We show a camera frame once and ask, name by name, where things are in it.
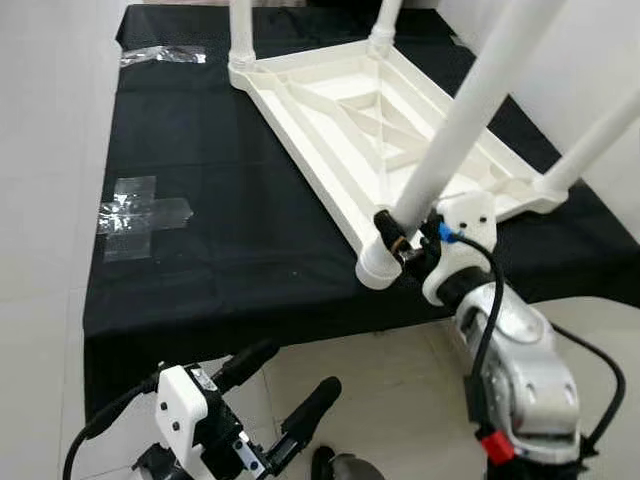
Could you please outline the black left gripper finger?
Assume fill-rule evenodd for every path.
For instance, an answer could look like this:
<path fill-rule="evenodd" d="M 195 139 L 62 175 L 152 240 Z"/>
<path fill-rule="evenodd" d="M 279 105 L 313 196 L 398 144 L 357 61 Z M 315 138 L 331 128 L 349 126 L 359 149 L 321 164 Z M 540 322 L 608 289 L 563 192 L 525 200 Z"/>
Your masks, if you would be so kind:
<path fill-rule="evenodd" d="M 215 372 L 215 385 L 219 390 L 233 390 L 241 387 L 257 374 L 266 362 L 278 355 L 280 346 L 273 339 L 262 339 L 241 352 L 234 353 Z"/>
<path fill-rule="evenodd" d="M 289 413 L 280 425 L 280 436 L 266 453 L 268 471 L 284 471 L 298 453 L 314 439 L 315 431 L 342 393 L 337 376 L 321 380 L 306 399 Z"/>

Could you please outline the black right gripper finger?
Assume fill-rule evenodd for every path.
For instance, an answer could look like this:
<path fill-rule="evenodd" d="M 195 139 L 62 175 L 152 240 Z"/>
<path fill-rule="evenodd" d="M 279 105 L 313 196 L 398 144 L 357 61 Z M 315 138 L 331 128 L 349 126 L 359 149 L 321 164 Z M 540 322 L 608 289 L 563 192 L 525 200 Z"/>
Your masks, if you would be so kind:
<path fill-rule="evenodd" d="M 406 251 L 406 237 L 404 237 L 404 230 L 401 228 L 390 214 L 387 209 L 381 209 L 376 211 L 372 215 L 372 224 L 376 230 L 378 230 L 381 244 L 385 247 L 389 253 L 393 256 L 399 255 L 399 253 Z"/>

